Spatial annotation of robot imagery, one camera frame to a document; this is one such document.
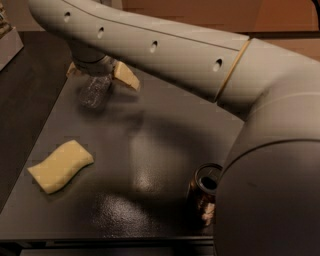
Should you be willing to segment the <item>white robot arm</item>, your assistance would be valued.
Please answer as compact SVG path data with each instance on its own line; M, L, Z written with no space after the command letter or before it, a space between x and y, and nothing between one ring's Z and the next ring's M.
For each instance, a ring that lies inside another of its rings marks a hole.
M320 63L248 36L120 11L28 0L34 19L100 75L113 57L243 121L220 176L217 256L320 256Z

